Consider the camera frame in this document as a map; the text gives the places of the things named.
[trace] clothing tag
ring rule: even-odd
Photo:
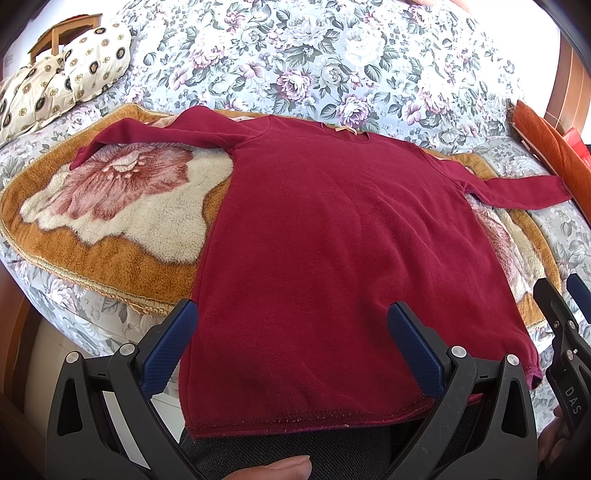
[[[351,132],[353,135],[357,135],[357,130],[355,130],[355,129],[351,128],[351,127],[337,127],[337,128],[335,128],[335,131],[336,131],[336,132],[340,132],[340,131],[342,131],[342,130],[348,130],[348,131],[350,131],[350,132]]]

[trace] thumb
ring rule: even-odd
[[[308,480],[312,463],[308,455],[286,458],[265,466],[245,468],[223,480]]]

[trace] red plastic bag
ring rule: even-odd
[[[577,132],[576,128],[573,127],[567,131],[563,135],[563,138],[566,140],[566,143],[573,147],[573,150],[583,159],[587,166],[591,168],[591,153],[589,153],[587,145],[584,144],[581,135]]]

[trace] shirt neckline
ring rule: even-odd
[[[336,131],[334,128],[329,127],[321,122],[317,122],[316,125],[327,135],[331,137],[338,138],[339,140],[349,141],[349,142],[358,142],[358,143],[365,143],[369,142],[370,137],[368,132],[361,132],[355,135],[351,133],[349,130],[344,129],[340,131]]]

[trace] brown blanket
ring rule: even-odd
[[[161,127],[170,122],[166,113],[130,104],[69,137],[4,190],[0,231],[34,265],[140,311],[167,314],[190,295],[201,248],[229,186],[232,161],[222,150],[186,145],[109,145],[68,170],[78,148],[126,117]],[[476,155],[450,158],[480,178],[495,176]],[[531,298],[532,282],[545,274],[560,285],[542,233],[526,212],[488,209],[476,201],[472,207],[505,269],[525,324],[542,320]]]

